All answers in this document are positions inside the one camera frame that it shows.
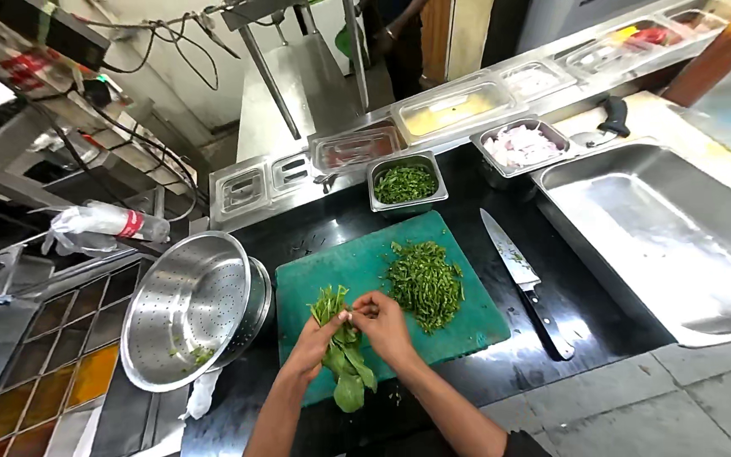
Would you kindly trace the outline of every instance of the wooden door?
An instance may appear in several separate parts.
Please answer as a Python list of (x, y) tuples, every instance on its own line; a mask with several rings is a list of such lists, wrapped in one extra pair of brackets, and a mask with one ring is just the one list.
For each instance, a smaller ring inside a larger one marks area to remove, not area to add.
[(434, 85), (445, 82), (451, 2), (430, 0), (421, 11), (422, 75)]

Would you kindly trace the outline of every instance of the black countertop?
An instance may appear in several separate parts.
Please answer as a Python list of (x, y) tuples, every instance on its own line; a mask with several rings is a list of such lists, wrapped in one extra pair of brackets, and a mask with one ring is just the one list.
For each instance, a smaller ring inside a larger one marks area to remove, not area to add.
[[(441, 213), (513, 331), (507, 341), (434, 366), (473, 404), (481, 407), (673, 340), (658, 322), (631, 319), (614, 303), (540, 210), (524, 197), (531, 195), (526, 176), (516, 180), (511, 190), (493, 190), (478, 173), (481, 154), (472, 145), (440, 154), (437, 160), (450, 198), (435, 203), (434, 209)], [(480, 207), (498, 221), (542, 279), (538, 294), (574, 345), (572, 360), (555, 362), (543, 349), (484, 229)], [(360, 184), (233, 235), (272, 276), (281, 264), (393, 222), (371, 212), (368, 190)], [(218, 378), (208, 414), (199, 421), (187, 421), (183, 457), (244, 450), (279, 369), (276, 338), (275, 309), (271, 307), (268, 322), (252, 347)], [(381, 382), (376, 394), (366, 391), (365, 395), (365, 406), (352, 414), (340, 411), (332, 399), (304, 408), (292, 453), (323, 456), (359, 446), (384, 448), (386, 442), (432, 427), (427, 413), (396, 379)]]

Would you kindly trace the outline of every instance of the hand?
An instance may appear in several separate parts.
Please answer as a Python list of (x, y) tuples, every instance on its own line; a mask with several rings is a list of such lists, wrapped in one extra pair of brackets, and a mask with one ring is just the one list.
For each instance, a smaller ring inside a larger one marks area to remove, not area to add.
[(326, 349), (329, 347), (329, 340), (334, 336), (340, 325), (346, 320), (351, 319), (351, 313), (341, 311), (329, 322), (320, 327), (318, 321), (314, 317), (310, 317), (304, 325), (304, 329), (300, 331), (298, 342), (289, 353), (289, 358), (283, 364), (281, 372), (297, 375), (300, 379), (307, 383), (315, 379), (320, 373), (320, 362)]
[(399, 303), (372, 290), (355, 300), (352, 308), (352, 323), (368, 336), (371, 347), (394, 371), (419, 357)]
[(399, 36), (399, 30), (393, 28), (391, 25), (377, 32), (377, 34), (374, 36), (374, 39), (377, 41), (375, 45), (377, 53), (379, 55), (385, 55), (391, 52), (397, 36)]

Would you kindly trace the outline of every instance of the chef's knife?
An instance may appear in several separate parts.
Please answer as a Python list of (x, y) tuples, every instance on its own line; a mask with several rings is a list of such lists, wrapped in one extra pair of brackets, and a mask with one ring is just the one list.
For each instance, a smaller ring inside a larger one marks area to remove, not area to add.
[(483, 208), (481, 208), (481, 220), (484, 221), (486, 232), (490, 234), (492, 244), (500, 254), (503, 264), (509, 270), (509, 275), (513, 277), (513, 281), (521, 290), (524, 305), (533, 317), (532, 324), (539, 330), (538, 333), (542, 337), (547, 336), (547, 338), (541, 338), (543, 345), (551, 347), (561, 360), (569, 360), (574, 357), (574, 347), (563, 338), (552, 314), (540, 303), (540, 298), (534, 292), (534, 286), (540, 284), (538, 275), (534, 273), (532, 267), (501, 226)]

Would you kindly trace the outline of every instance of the dark sleeve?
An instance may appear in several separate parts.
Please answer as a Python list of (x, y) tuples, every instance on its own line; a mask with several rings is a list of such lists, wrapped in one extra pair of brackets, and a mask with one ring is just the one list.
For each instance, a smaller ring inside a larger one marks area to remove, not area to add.
[(503, 457), (552, 457), (527, 432), (510, 432)]

